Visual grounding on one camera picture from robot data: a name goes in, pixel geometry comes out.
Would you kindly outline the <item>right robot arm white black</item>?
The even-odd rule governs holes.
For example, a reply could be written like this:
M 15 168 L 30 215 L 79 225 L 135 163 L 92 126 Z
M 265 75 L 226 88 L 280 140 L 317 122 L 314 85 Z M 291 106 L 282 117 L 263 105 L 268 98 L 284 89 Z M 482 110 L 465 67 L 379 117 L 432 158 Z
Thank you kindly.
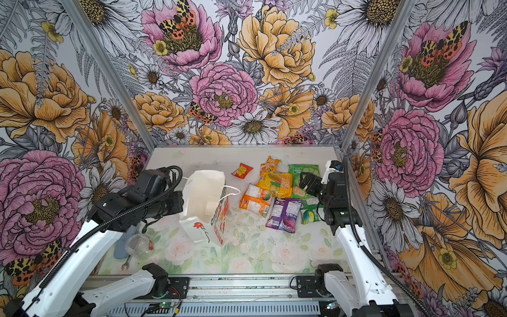
M 323 219 L 344 249 L 351 270 L 348 277 L 339 264 L 320 264 L 317 290 L 331 295 L 345 316 L 413 316 L 412 308 L 394 293 L 395 278 L 370 250 L 363 222 L 352 207 L 347 166 L 328 161 L 323 176 L 304 173 L 299 186 L 318 199 Z

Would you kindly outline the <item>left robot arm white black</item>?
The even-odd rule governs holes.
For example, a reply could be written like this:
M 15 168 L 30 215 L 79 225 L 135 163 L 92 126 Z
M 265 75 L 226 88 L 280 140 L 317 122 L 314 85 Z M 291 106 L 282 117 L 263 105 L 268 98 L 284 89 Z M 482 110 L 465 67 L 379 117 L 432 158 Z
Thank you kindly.
M 138 297 L 164 297 L 170 290 L 168 273 L 157 264 L 105 289 L 82 291 L 92 270 L 110 247 L 130 227 L 150 225 L 183 211 L 184 200 L 177 190 L 183 172 L 169 166 L 141 172 L 136 183 L 105 195 L 88 212 L 75 242 L 31 292 L 8 302 L 6 316 L 102 316 Z

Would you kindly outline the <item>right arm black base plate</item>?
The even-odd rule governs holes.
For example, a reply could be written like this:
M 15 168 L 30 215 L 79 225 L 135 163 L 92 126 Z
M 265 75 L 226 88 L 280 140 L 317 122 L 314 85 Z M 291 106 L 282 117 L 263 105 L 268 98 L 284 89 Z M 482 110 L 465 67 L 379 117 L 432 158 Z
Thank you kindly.
M 315 277 L 310 276 L 296 276 L 295 285 L 298 298 L 326 298 L 329 293 L 323 293 L 318 289 Z

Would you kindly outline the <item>white paper gift bag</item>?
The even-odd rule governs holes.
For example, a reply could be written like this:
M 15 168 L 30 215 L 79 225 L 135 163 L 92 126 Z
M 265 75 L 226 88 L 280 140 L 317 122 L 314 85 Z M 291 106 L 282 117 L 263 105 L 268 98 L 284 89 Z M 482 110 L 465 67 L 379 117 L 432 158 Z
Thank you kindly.
M 197 170 L 186 180 L 180 226 L 195 244 L 224 244 L 229 198 L 240 190 L 227 186 L 225 174 L 218 170 Z

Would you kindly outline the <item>yellow mango snack bag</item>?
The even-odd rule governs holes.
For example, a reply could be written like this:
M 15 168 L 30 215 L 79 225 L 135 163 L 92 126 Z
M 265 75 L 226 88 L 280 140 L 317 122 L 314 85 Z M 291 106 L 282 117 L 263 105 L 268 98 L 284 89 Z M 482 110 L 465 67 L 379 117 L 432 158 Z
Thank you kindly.
M 257 187 L 268 190 L 276 198 L 290 198 L 293 194 L 293 176 L 278 171 L 267 173 L 260 178 Z

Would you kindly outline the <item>purple snack bag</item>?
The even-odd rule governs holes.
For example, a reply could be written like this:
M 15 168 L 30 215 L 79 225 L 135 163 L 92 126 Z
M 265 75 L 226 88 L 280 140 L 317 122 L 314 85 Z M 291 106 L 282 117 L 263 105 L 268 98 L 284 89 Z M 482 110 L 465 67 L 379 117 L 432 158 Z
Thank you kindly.
M 267 228 L 285 231 L 294 234 L 296 231 L 297 218 L 302 207 L 302 200 L 297 198 L 275 198 L 268 221 Z

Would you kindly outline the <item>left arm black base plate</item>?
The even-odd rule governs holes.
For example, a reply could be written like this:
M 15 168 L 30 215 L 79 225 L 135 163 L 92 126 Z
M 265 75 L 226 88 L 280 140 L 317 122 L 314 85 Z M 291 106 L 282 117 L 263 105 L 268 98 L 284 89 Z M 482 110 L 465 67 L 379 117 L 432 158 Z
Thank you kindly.
M 189 277 L 166 277 L 155 281 L 154 287 L 147 295 L 137 299 L 186 299 L 190 287 Z

